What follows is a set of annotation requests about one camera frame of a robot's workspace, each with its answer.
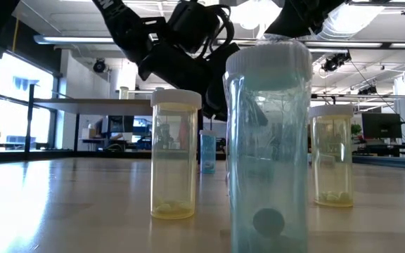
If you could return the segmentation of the teal pill bottle white cap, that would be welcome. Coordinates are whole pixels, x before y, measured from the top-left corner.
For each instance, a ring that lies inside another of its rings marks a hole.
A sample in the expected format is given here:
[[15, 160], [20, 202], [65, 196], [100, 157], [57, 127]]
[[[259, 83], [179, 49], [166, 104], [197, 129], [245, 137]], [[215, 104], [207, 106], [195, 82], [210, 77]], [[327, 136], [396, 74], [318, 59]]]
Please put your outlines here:
[[[232, 253], [307, 253], [308, 133], [312, 64], [295, 40], [264, 40], [229, 57], [227, 169]], [[285, 227], [264, 237], [252, 220], [278, 210]]]

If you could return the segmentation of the white finned ceiling fixture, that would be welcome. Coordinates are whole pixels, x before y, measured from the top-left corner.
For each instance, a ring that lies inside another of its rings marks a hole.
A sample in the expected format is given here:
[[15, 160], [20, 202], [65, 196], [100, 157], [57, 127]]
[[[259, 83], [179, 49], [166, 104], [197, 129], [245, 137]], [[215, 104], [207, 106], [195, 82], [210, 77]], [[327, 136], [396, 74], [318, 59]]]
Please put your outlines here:
[[255, 38], [260, 39], [282, 9], [272, 0], [247, 0], [231, 7], [230, 19], [244, 30], [254, 31]]

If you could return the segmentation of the black ceiling spotlight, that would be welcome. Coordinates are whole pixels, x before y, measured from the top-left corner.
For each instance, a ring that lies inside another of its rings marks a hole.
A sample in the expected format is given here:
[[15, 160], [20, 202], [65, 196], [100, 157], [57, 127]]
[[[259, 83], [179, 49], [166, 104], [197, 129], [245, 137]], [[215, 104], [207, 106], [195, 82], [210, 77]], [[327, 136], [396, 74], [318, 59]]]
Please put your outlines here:
[[93, 71], [96, 73], [104, 73], [107, 70], [104, 58], [97, 58], [93, 65]]

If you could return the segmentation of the ceiling strip light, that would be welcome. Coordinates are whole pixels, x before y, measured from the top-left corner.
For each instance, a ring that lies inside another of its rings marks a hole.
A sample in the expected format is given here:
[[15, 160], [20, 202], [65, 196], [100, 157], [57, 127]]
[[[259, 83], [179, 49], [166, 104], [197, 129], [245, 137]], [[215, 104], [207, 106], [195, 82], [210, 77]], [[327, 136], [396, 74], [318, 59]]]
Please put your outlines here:
[[[110, 37], [53, 37], [34, 35], [38, 44], [114, 44]], [[383, 49], [405, 50], [403, 41], [302, 41], [308, 47], [314, 48], [350, 48], [350, 49]]]

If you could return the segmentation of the black track light cluster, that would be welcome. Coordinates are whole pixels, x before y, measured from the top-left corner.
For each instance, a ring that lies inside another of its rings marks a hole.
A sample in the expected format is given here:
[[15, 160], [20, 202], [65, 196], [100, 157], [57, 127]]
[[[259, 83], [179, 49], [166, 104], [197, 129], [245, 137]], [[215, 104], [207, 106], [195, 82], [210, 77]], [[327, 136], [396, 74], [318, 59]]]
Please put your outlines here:
[[322, 64], [321, 69], [325, 72], [334, 72], [351, 59], [350, 52], [336, 53], [332, 57], [326, 59], [325, 63]]

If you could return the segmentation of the black display screen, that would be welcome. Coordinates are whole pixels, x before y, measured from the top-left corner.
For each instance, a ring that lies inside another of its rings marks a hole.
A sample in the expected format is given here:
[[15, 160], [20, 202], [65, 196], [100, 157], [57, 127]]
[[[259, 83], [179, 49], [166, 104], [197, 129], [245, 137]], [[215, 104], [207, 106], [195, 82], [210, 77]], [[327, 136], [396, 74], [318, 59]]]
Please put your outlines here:
[[134, 116], [109, 116], [108, 130], [110, 133], [133, 132]]

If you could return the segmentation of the silver ventilation duct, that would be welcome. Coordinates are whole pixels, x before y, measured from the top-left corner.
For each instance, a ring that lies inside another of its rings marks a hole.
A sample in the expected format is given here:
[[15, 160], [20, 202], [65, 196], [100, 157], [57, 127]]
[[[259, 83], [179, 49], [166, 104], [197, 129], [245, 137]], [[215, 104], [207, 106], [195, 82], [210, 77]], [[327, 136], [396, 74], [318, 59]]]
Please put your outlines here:
[[315, 39], [326, 41], [348, 40], [370, 23], [385, 9], [371, 0], [345, 0], [332, 10], [323, 22]]

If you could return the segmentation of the yellow pill bottle white cap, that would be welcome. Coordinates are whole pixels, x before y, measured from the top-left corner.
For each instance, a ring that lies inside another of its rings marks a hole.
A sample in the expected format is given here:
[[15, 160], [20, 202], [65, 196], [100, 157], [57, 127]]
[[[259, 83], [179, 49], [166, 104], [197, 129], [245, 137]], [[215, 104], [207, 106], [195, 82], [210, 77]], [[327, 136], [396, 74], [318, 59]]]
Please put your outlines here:
[[150, 212], [159, 219], [185, 219], [195, 213], [198, 168], [199, 93], [182, 89], [154, 91]]
[[320, 105], [309, 110], [314, 201], [351, 207], [353, 201], [351, 105]]

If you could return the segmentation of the wooden shelf black frame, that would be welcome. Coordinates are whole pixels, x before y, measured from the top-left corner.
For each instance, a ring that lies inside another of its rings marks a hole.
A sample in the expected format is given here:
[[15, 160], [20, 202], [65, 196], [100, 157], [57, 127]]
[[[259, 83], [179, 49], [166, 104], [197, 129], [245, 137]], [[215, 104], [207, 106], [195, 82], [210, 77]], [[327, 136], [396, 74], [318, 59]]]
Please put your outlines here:
[[145, 99], [93, 99], [93, 98], [35, 98], [35, 85], [30, 85], [28, 100], [27, 126], [31, 127], [33, 108], [46, 108], [47, 110], [58, 110], [75, 115], [73, 149], [78, 150], [79, 142], [79, 121], [82, 115], [103, 115], [103, 116], [151, 116], [153, 108], [150, 101]]

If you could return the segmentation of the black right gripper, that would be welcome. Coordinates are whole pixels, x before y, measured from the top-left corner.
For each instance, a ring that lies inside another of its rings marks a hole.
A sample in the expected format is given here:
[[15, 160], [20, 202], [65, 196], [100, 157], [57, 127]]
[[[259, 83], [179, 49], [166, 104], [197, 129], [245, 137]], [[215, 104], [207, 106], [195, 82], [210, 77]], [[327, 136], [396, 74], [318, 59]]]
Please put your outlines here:
[[298, 38], [320, 32], [328, 14], [347, 0], [285, 0], [266, 34]]

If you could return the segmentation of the black computer monitor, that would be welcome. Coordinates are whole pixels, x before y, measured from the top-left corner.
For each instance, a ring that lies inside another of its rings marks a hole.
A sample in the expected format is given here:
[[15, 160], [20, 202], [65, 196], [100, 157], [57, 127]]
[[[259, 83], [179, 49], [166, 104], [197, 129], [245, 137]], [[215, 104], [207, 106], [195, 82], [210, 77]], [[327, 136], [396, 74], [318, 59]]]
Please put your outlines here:
[[362, 131], [364, 138], [401, 138], [399, 114], [363, 113]]

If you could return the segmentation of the dark round tablet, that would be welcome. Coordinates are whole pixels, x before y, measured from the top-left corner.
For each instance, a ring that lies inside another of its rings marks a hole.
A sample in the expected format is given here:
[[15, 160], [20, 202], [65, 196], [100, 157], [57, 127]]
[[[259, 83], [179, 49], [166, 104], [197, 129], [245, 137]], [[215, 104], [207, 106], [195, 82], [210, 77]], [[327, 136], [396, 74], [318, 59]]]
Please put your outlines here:
[[285, 227], [282, 213], [272, 208], [263, 208], [256, 212], [252, 223], [260, 235], [268, 238], [280, 235]]

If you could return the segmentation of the black aluminium table frame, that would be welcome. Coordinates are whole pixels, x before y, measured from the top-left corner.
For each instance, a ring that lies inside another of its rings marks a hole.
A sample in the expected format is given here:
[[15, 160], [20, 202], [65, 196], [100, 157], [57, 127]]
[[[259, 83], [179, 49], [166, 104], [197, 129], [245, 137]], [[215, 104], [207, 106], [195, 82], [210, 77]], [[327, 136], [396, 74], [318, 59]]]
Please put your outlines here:
[[[71, 151], [71, 150], [33, 150], [28, 153], [18, 151], [0, 152], [0, 163], [3, 162], [24, 162], [35, 160], [53, 160], [74, 157], [91, 158], [116, 158], [116, 159], [150, 159], [148, 152], [91, 152], [91, 151]], [[368, 164], [381, 167], [405, 168], [405, 157], [375, 157], [375, 156], [352, 156], [353, 163]]]

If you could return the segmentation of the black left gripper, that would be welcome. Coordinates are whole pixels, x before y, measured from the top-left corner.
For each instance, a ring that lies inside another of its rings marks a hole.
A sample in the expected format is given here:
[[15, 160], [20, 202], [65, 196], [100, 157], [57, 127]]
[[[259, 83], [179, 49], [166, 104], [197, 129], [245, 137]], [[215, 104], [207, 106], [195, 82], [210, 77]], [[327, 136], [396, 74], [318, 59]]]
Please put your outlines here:
[[204, 62], [209, 43], [220, 27], [214, 11], [196, 1], [181, 1], [168, 21], [159, 18], [146, 27], [157, 39], [139, 65], [140, 77], [154, 74], [177, 89], [199, 93], [204, 96], [203, 115], [226, 122], [226, 61], [240, 48], [236, 43], [219, 47]]

